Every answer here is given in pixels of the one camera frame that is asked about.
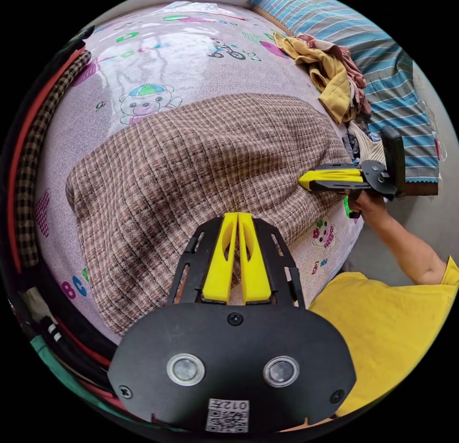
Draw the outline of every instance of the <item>hand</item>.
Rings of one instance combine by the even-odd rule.
[[[389,215],[384,197],[380,194],[368,193],[363,190],[357,200],[352,200],[349,197],[348,202],[349,208],[354,212],[361,212],[363,220],[371,227],[379,224]]]

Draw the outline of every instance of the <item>blue striped fabric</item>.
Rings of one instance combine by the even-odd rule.
[[[346,46],[367,80],[369,129],[384,126],[404,138],[406,181],[438,182],[439,168],[429,118],[413,86],[413,61],[382,29],[336,0],[253,0],[295,34],[307,33]]]

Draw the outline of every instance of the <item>folded blanket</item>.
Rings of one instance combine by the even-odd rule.
[[[122,335],[165,305],[189,238],[214,216],[250,212],[291,243],[339,200],[299,177],[349,161],[327,116],[280,95],[220,96],[114,134],[66,186],[102,319]]]

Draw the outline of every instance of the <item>bed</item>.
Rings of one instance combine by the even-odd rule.
[[[151,95],[161,97],[161,105],[146,114],[179,109],[222,93],[288,90],[326,116],[340,141],[346,127],[328,117],[308,74],[273,43],[274,31],[285,34],[247,9],[182,2],[133,11],[96,27],[86,41],[91,59],[63,96],[46,134],[35,218],[41,253],[54,279],[113,342],[119,343],[121,335],[104,323],[92,292],[75,215],[66,197],[69,172],[109,136],[136,123],[139,118],[131,103]],[[154,70],[149,67],[153,61]],[[306,303],[340,269],[361,228],[362,220],[349,219],[339,202],[290,244]],[[232,303],[240,302],[240,293],[233,295]]]

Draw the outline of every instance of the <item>cartoon bear print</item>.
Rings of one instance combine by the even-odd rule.
[[[172,97],[172,86],[142,84],[120,97],[122,124],[136,124],[146,116],[159,111],[173,110],[182,103],[181,97]]]
[[[331,224],[330,218],[326,215],[316,223],[313,231],[312,243],[324,250],[331,249],[336,243],[336,226]]]

